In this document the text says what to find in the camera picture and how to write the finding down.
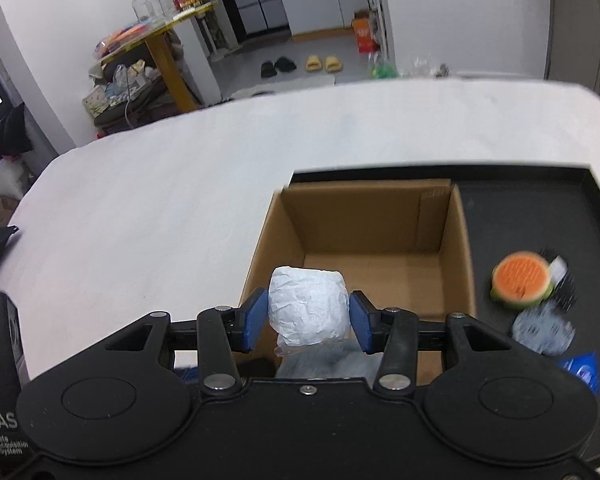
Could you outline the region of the black shallow tray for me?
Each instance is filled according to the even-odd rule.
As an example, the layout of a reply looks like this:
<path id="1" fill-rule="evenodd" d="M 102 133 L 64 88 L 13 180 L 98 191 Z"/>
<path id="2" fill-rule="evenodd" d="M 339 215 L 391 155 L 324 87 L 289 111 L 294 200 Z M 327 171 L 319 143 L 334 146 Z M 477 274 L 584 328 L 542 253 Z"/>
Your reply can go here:
<path id="1" fill-rule="evenodd" d="M 561 256 L 574 281 L 568 356 L 595 353 L 600 378 L 600 185 L 578 166 L 456 164 L 297 171 L 292 183 L 449 179 L 460 188 L 474 265 L 478 317 L 502 332 L 513 312 L 489 295 L 505 256 L 532 250 Z M 600 393 L 597 397 L 600 404 Z M 600 466 L 600 418 L 586 459 Z"/>

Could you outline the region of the clear glass jar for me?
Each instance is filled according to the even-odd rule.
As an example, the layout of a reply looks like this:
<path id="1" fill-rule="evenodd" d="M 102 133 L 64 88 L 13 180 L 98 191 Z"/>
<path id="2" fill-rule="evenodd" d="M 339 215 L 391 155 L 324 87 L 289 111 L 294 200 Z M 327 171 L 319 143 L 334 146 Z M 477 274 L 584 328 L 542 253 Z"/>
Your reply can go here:
<path id="1" fill-rule="evenodd" d="M 160 0 L 133 0 L 132 8 L 139 22 L 154 22 L 164 18 Z"/>

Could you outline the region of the grey denim octopus toy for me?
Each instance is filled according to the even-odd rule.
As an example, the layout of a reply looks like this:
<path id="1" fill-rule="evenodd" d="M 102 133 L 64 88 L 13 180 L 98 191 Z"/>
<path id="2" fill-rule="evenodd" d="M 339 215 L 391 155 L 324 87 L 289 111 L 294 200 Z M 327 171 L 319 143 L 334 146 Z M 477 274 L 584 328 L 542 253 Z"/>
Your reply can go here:
<path id="1" fill-rule="evenodd" d="M 561 356 L 573 342 L 576 330 L 552 304 L 520 312 L 512 325 L 512 338 L 544 356 Z"/>

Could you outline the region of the grey fluffy plush toy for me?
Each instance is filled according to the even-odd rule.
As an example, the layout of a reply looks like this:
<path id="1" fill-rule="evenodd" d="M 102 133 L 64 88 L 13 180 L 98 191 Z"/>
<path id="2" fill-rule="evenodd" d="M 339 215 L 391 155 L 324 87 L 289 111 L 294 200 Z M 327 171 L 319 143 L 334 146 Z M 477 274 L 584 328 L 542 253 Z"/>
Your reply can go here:
<path id="1" fill-rule="evenodd" d="M 371 384 L 382 353 L 365 353 L 354 338 L 303 347 L 285 356 L 276 372 L 282 379 L 364 378 Z"/>

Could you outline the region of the yellow slipper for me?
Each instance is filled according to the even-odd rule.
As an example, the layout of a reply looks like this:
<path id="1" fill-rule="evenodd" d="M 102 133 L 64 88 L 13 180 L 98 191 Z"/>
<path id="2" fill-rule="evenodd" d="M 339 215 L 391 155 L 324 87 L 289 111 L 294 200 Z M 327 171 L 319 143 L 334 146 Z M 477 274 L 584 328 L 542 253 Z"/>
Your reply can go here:
<path id="1" fill-rule="evenodd" d="M 306 71 L 308 73 L 319 72 L 323 69 L 323 63 L 318 55 L 310 55 L 306 59 Z"/>
<path id="2" fill-rule="evenodd" d="M 325 70 L 329 74 L 339 73 L 343 69 L 343 65 L 339 58 L 335 55 L 329 55 L 325 58 Z"/>

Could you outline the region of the right black slipper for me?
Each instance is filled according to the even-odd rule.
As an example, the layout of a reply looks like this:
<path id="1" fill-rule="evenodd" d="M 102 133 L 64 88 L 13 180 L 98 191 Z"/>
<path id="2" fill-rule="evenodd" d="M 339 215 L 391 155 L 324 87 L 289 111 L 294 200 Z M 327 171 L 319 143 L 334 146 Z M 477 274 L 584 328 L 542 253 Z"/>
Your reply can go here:
<path id="1" fill-rule="evenodd" d="M 296 63 L 294 61 L 291 61 L 290 58 L 286 58 L 286 56 L 281 56 L 280 58 L 278 58 L 274 66 L 276 70 L 279 71 L 279 73 L 284 74 L 292 73 L 297 69 Z"/>

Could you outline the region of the left yellow slipper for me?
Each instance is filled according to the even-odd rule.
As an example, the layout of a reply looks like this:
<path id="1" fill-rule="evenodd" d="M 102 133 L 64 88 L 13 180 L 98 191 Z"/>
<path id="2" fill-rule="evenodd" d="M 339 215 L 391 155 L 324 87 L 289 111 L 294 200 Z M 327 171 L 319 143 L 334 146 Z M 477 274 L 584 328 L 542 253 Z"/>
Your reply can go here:
<path id="1" fill-rule="evenodd" d="M 310 55 L 306 59 L 306 71 L 308 73 L 319 72 L 323 69 L 323 63 L 318 55 Z"/>

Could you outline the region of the left black slipper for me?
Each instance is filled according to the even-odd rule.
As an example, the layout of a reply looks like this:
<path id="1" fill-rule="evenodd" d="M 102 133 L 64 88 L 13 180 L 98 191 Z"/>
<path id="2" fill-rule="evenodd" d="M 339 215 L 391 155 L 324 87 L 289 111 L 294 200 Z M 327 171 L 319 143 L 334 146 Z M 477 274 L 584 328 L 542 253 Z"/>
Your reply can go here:
<path id="1" fill-rule="evenodd" d="M 262 79 L 268 79 L 275 77 L 277 75 L 277 70 L 273 62 L 266 61 L 261 65 L 260 76 Z"/>

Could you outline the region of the burger plush toy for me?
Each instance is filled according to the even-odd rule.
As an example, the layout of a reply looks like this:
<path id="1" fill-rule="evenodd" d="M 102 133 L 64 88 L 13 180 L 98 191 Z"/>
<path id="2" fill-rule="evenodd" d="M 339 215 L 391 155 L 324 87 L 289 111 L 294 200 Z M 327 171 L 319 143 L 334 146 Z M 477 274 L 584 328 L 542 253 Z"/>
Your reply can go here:
<path id="1" fill-rule="evenodd" d="M 536 252 L 513 252 L 491 274 L 491 297 L 517 310 L 537 306 L 553 289 L 550 264 Z"/>

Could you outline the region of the white paper ball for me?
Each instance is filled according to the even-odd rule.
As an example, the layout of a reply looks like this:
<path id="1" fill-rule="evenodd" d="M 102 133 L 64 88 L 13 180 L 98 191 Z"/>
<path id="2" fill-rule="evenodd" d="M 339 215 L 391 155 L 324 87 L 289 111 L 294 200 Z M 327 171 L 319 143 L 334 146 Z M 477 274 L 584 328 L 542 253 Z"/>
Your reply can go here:
<path id="1" fill-rule="evenodd" d="M 337 271 L 279 266 L 268 284 L 276 356 L 349 338 L 349 293 Z"/>

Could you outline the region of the orange cardboard box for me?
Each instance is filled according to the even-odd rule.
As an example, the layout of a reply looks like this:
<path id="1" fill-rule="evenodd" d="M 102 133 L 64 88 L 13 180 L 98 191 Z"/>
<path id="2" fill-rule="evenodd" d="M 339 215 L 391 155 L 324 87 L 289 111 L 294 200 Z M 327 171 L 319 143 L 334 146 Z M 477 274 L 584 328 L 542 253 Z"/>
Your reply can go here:
<path id="1" fill-rule="evenodd" d="M 379 50 L 379 44 L 374 36 L 373 17 L 369 10 L 356 11 L 351 26 L 358 53 L 369 54 Z"/>

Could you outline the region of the blue tissue packet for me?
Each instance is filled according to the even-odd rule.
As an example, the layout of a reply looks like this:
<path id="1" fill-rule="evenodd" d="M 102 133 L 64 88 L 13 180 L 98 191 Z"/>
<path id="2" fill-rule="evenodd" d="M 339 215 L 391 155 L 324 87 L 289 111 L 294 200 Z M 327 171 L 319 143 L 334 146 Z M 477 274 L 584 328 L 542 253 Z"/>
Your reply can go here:
<path id="1" fill-rule="evenodd" d="M 595 352 L 560 360 L 558 365 L 570 374 L 579 377 L 596 396 L 600 394 L 600 374 L 598 374 L 598 359 Z"/>

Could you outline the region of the brown cardboard box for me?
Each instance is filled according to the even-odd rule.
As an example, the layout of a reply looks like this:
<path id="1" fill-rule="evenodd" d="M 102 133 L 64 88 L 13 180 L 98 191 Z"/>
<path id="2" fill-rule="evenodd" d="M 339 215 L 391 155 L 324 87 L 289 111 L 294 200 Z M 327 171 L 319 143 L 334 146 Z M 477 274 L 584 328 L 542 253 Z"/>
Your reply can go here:
<path id="1" fill-rule="evenodd" d="M 448 180 L 294 184 L 275 193 L 242 293 L 279 266 L 339 272 L 378 308 L 476 315 L 460 190 Z"/>

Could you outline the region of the yellow round side table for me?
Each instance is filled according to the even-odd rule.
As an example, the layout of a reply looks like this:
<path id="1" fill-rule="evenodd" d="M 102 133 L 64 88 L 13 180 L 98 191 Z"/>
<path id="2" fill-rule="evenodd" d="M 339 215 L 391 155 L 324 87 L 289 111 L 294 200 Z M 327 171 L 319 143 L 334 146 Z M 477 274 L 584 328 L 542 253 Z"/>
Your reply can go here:
<path id="1" fill-rule="evenodd" d="M 158 71 L 166 84 L 166 88 L 168 88 L 170 95 L 174 99 L 178 111 L 180 113 L 189 113 L 199 110 L 200 106 L 195 102 L 192 92 L 186 86 L 185 80 L 181 76 L 178 66 L 176 66 L 171 50 L 166 44 L 164 37 L 176 25 L 190 18 L 199 18 L 212 11 L 217 5 L 216 1 L 210 1 L 201 6 L 195 6 L 194 8 L 175 14 L 172 18 L 166 18 L 162 22 L 155 24 L 155 26 L 146 29 L 140 36 L 133 38 L 127 44 L 118 47 L 117 50 L 109 52 L 99 60 L 99 65 L 104 66 L 109 64 L 119 55 L 122 55 L 122 53 L 129 52 L 140 44 L 144 44 L 148 47 L 148 51 L 156 63 Z"/>

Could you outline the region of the white table cloth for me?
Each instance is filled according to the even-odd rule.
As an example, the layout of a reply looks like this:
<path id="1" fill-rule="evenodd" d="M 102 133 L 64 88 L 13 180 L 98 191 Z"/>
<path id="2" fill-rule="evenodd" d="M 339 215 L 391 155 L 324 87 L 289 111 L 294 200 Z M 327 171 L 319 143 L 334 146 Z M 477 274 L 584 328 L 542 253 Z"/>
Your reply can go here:
<path id="1" fill-rule="evenodd" d="M 530 80 L 384 79 L 227 102 L 76 148 L 18 205 L 0 291 L 38 376 L 148 312 L 242 292 L 298 170 L 557 162 L 600 182 L 600 97 Z"/>

